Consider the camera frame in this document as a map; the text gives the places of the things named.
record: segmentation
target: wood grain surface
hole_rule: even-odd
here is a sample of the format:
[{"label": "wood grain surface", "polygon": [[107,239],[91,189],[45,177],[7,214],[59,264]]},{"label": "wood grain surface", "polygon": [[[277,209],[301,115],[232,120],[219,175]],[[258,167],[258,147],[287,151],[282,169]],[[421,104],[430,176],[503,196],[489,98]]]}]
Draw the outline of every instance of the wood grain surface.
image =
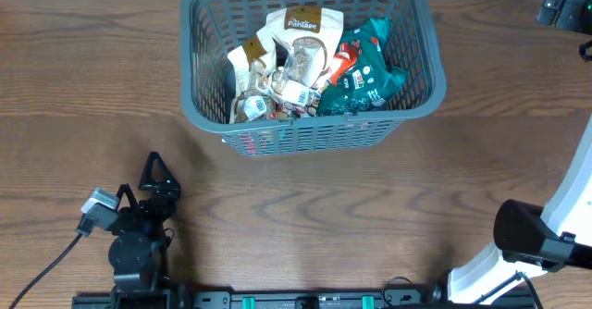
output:
[{"label": "wood grain surface", "polygon": [[[507,199],[544,204],[592,109],[586,39],[537,26],[542,0],[430,0],[449,79],[432,117],[377,147],[250,159],[179,108],[179,0],[0,0],[0,306],[74,238],[96,186],[138,184],[149,151],[183,187],[173,278],[235,290],[428,282],[492,239]],[[20,307],[105,292],[96,231]],[[535,280],[589,308],[592,273]]]}]

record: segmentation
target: plastic basket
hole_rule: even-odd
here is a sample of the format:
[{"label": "plastic basket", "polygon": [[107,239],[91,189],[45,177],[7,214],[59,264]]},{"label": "plastic basket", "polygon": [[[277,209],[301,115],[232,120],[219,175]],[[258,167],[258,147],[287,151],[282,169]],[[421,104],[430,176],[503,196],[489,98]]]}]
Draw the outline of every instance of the plastic basket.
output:
[{"label": "plastic basket", "polygon": [[[393,20],[383,49],[388,66],[409,71],[401,92],[384,111],[357,115],[226,124],[234,97],[227,54],[286,6],[323,6],[344,13],[344,30],[368,18]],[[375,145],[402,121],[435,111],[446,93],[438,40],[427,0],[182,0],[180,7],[181,105],[202,130],[221,134],[243,155],[276,155]]]}]

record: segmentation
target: teal snack bag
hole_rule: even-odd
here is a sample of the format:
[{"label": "teal snack bag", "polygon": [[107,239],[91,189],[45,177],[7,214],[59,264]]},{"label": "teal snack bag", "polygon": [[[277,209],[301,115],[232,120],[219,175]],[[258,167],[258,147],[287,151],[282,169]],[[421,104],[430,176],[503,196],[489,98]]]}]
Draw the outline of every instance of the teal snack bag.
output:
[{"label": "teal snack bag", "polygon": [[346,31],[340,43],[359,49],[358,61],[329,84],[321,97],[319,116],[375,110],[389,102],[407,81],[407,71],[388,69],[382,47],[390,32],[390,19],[369,19],[359,29]]}]

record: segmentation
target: basket rim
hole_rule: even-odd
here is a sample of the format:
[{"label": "basket rim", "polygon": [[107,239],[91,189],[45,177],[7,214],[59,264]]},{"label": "basket rim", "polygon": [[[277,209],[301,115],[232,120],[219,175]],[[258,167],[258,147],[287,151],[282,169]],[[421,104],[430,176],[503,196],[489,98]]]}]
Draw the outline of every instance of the basket rim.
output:
[{"label": "basket rim", "polygon": [[329,126],[352,124],[355,122],[392,120],[403,121],[426,117],[438,110],[438,107],[444,101],[447,90],[447,79],[442,66],[440,51],[438,46],[438,37],[436,35],[436,26],[430,15],[428,0],[413,0],[410,5],[415,5],[414,18],[419,19],[418,23],[422,28],[416,33],[421,37],[421,42],[426,44],[425,55],[430,65],[427,66],[432,77],[432,93],[422,104],[408,110],[383,110],[361,112],[356,115],[341,115],[330,117],[311,117],[297,118],[290,120],[263,120],[257,122],[222,124],[216,123],[202,116],[193,102],[192,86],[192,42],[191,42],[191,12],[194,0],[181,0],[179,6],[179,57],[181,70],[181,108],[188,120],[198,128],[218,134],[234,134],[254,130],[280,130],[289,128],[311,127],[311,126]]}]

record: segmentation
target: brown label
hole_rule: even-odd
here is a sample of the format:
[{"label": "brown label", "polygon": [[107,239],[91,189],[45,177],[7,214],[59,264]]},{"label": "brown label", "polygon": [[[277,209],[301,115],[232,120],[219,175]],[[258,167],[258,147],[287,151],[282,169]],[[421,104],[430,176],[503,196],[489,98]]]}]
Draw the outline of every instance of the brown label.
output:
[{"label": "brown label", "polygon": [[292,6],[286,9],[284,30],[297,29],[319,33],[321,31],[321,7]]},{"label": "brown label", "polygon": [[[251,64],[253,61],[266,54],[266,51],[261,45],[261,41],[259,41],[259,37],[257,37],[256,34],[242,45],[242,49],[244,50],[245,55],[247,55],[249,69],[251,69]],[[263,60],[259,60],[259,62],[262,63],[263,67],[265,68],[265,63]]]}]

